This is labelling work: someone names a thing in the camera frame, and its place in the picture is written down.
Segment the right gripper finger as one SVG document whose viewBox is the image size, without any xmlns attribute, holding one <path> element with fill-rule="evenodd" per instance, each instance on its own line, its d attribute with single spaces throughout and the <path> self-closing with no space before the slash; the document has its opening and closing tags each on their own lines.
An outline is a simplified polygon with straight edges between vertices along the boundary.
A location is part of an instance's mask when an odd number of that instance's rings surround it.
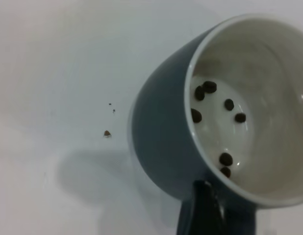
<svg viewBox="0 0 303 235">
<path fill-rule="evenodd" d="M 216 194 L 205 181 L 196 181 L 193 184 L 192 234 L 224 234 L 224 223 Z"/>
</svg>

